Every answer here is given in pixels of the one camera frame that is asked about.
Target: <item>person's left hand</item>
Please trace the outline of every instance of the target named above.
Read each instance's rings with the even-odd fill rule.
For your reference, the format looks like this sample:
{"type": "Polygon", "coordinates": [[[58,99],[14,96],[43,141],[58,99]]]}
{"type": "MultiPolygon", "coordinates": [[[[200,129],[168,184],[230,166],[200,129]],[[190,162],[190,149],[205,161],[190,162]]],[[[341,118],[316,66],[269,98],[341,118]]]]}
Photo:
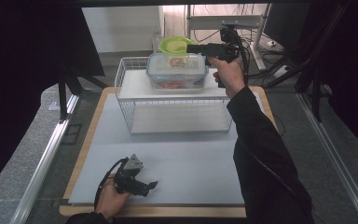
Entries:
{"type": "Polygon", "coordinates": [[[106,180],[95,208],[95,213],[102,213],[106,220],[117,214],[131,195],[129,192],[117,192],[114,177],[115,175],[111,174],[106,180]]]}

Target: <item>hand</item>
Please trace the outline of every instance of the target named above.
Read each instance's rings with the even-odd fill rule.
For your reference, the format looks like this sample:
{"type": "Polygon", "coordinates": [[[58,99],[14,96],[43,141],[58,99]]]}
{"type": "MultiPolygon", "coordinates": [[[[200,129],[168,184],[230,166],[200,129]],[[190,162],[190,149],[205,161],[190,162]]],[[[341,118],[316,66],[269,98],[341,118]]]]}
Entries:
{"type": "Polygon", "coordinates": [[[129,192],[117,192],[114,177],[115,175],[110,175],[106,180],[95,208],[95,212],[102,213],[106,220],[117,214],[131,195],[129,192]]]}
{"type": "Polygon", "coordinates": [[[211,65],[217,68],[213,74],[214,80],[221,80],[226,86],[226,95],[232,99],[240,90],[245,87],[243,79],[243,64],[241,58],[237,58],[231,63],[218,60],[216,57],[208,57],[211,65]]]}

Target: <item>wire basket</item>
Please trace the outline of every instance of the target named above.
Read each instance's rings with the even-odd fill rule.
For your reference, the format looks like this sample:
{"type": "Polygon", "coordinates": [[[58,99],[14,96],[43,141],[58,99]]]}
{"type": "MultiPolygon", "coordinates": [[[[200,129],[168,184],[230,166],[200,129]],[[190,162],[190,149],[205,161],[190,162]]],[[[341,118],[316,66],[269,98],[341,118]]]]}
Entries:
{"type": "Polygon", "coordinates": [[[153,90],[147,57],[123,58],[115,80],[116,97],[130,133],[228,132],[232,118],[226,96],[166,94],[153,90]]]}

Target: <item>plastic food container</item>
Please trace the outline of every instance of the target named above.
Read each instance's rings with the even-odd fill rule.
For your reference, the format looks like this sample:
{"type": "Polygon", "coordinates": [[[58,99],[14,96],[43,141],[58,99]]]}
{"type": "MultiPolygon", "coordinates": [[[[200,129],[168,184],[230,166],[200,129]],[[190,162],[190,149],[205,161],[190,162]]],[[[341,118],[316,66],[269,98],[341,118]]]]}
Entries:
{"type": "Polygon", "coordinates": [[[205,58],[199,54],[188,54],[186,66],[172,67],[165,63],[162,53],[150,55],[146,74],[154,89],[201,89],[204,86],[208,68],[205,58]]]}
{"type": "Polygon", "coordinates": [[[164,57],[164,62],[170,67],[185,67],[188,61],[187,45],[194,42],[183,36],[163,39],[158,49],[164,57]]]}

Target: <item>black sleeve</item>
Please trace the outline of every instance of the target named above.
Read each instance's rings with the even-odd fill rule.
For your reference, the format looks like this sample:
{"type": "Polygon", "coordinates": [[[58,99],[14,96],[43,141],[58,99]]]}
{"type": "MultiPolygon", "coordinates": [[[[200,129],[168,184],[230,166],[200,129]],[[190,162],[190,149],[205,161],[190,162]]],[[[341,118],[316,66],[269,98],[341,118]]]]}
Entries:
{"type": "Polygon", "coordinates": [[[101,213],[91,212],[75,214],[69,217],[65,224],[109,224],[109,222],[106,221],[101,213]]]}
{"type": "Polygon", "coordinates": [[[311,223],[310,196],[251,90],[243,88],[227,109],[237,127],[234,161],[249,223],[311,223]]]}

